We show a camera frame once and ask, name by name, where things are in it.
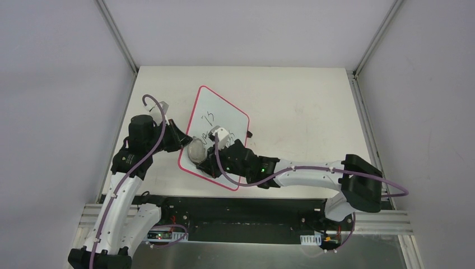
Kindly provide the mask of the grey eraser cloth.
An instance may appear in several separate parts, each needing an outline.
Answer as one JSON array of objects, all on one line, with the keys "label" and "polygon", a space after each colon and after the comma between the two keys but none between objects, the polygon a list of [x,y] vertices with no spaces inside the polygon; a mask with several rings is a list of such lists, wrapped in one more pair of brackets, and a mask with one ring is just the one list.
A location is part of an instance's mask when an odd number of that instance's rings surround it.
[{"label": "grey eraser cloth", "polygon": [[188,145],[187,154],[193,165],[197,166],[203,163],[207,158],[207,149],[204,142],[198,137],[193,137]]}]

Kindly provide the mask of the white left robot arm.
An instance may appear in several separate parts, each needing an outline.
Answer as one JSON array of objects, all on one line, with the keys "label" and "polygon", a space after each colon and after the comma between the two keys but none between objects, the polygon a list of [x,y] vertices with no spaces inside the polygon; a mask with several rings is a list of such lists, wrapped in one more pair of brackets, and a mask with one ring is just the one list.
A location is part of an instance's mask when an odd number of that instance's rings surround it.
[{"label": "white left robot arm", "polygon": [[155,153],[175,152],[192,142],[171,119],[156,123],[150,115],[137,115],[128,125],[128,136],[115,154],[109,189],[92,231],[83,246],[73,248],[68,262],[73,268],[130,268],[132,258],[154,226],[170,222],[171,212],[146,203],[126,222],[132,202],[142,185]]}]

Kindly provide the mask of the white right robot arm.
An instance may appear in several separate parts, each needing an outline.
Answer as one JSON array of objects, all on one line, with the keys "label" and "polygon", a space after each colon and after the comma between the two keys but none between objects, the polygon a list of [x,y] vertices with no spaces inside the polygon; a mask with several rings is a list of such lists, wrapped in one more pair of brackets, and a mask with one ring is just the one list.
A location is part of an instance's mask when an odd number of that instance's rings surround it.
[{"label": "white right robot arm", "polygon": [[240,140],[217,149],[214,145],[206,148],[197,138],[187,153],[198,170],[211,178],[225,177],[240,187],[305,186],[335,191],[318,214],[319,225],[327,230],[355,211],[378,213],[381,210],[381,172],[354,154],[346,155],[342,161],[307,164],[259,156]]}]

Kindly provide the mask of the left controller board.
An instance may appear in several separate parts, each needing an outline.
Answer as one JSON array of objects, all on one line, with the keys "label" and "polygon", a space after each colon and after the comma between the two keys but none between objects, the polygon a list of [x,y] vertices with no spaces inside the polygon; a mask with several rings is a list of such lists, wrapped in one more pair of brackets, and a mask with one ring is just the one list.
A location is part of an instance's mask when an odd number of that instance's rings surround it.
[{"label": "left controller board", "polygon": [[189,233],[186,227],[178,224],[154,226],[148,231],[144,242],[151,248],[164,248],[175,243],[187,242]]}]

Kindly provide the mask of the controller board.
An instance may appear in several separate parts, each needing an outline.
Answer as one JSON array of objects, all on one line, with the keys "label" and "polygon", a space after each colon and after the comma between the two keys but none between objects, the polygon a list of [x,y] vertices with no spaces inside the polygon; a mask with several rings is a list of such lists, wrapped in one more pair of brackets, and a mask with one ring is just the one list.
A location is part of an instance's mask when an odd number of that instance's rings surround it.
[{"label": "controller board", "polygon": [[328,234],[320,231],[315,231],[309,235],[301,235],[299,239],[301,245],[318,246],[324,251],[334,251],[343,243],[340,234]]},{"label": "controller board", "polygon": [[151,248],[164,248],[175,243],[187,242],[189,233],[186,227],[178,224],[154,226],[148,231],[144,242]]}]

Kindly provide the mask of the right controller board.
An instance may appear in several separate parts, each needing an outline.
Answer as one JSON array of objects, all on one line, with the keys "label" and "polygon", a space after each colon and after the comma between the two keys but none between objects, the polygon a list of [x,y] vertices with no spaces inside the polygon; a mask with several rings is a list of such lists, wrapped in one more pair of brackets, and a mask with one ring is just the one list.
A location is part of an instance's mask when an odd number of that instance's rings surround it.
[{"label": "right controller board", "polygon": [[309,235],[301,235],[299,239],[301,245],[318,246],[324,251],[334,251],[343,243],[340,234],[328,234],[320,231],[315,231]]}]

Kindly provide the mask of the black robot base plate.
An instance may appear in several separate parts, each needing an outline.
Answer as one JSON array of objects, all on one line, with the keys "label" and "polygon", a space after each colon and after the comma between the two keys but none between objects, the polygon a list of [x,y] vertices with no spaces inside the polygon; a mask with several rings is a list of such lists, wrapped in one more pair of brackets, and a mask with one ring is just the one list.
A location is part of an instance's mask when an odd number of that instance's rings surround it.
[{"label": "black robot base plate", "polygon": [[159,225],[177,224],[187,230],[184,242],[301,243],[301,236],[352,228],[352,216],[335,222],[324,218],[320,199],[205,198],[146,194],[132,204],[155,204],[162,210]]}]

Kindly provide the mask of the aluminium frame post left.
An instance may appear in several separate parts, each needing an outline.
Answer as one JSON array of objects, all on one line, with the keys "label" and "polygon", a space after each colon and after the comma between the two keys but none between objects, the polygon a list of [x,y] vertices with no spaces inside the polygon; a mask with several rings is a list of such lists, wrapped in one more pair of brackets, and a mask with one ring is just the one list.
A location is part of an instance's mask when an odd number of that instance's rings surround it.
[{"label": "aluminium frame post left", "polygon": [[134,60],[131,51],[129,50],[125,39],[120,32],[117,23],[114,20],[113,14],[111,13],[105,0],[95,0],[97,8],[101,13],[106,26],[108,27],[116,45],[118,46],[122,56],[124,57],[129,69],[136,77],[138,75],[139,67],[137,66],[136,61]]}]

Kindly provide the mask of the aluminium frame post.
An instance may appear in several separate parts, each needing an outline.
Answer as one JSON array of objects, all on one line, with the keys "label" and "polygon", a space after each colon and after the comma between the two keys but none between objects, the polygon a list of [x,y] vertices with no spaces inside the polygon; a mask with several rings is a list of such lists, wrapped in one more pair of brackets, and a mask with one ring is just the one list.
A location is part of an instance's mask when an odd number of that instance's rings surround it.
[{"label": "aluminium frame post", "polygon": [[134,60],[131,51],[129,50],[125,39],[120,32],[117,23],[114,20],[113,14],[111,13],[105,0],[95,0],[97,8],[101,13],[106,26],[108,27],[116,45],[118,46],[122,56],[124,57],[129,69],[136,77],[138,75],[139,67],[137,66],[136,61]]},{"label": "aluminium frame post", "polygon": [[353,70],[352,74],[355,79],[361,74],[364,70],[366,65],[368,64],[372,55],[376,52],[380,42],[383,40],[384,35],[389,30],[392,22],[396,18],[400,8],[405,4],[405,0],[395,0],[393,1],[392,5],[390,6],[388,12],[384,16],[381,24],[379,25],[376,33],[372,37],[368,47],[366,48],[365,52],[363,53],[358,65]]}]

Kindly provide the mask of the aluminium frame rail front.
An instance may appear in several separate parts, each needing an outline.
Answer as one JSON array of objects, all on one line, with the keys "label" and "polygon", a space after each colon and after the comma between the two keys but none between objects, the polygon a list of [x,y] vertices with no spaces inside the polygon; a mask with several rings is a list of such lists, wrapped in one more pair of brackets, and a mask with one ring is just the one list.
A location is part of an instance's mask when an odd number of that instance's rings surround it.
[{"label": "aluminium frame rail front", "polygon": [[[101,207],[101,204],[86,204],[78,227],[92,228]],[[357,235],[413,235],[413,229],[405,211],[382,210],[376,214],[357,211],[354,233]]]}]

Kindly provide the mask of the aluminium frame post right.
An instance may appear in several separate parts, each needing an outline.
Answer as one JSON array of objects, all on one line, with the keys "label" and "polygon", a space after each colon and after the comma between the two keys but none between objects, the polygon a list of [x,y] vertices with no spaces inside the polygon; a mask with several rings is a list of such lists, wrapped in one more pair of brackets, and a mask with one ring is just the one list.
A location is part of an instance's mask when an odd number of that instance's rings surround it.
[{"label": "aluminium frame post right", "polygon": [[365,52],[363,53],[358,65],[353,70],[352,74],[355,79],[361,74],[364,70],[366,65],[368,64],[372,55],[376,52],[380,42],[383,40],[384,35],[389,30],[392,22],[396,18],[400,8],[405,4],[405,0],[395,0],[393,1],[392,5],[390,6],[388,12],[384,16],[381,24],[379,25],[376,33],[372,37],[368,47],[366,48]]}]

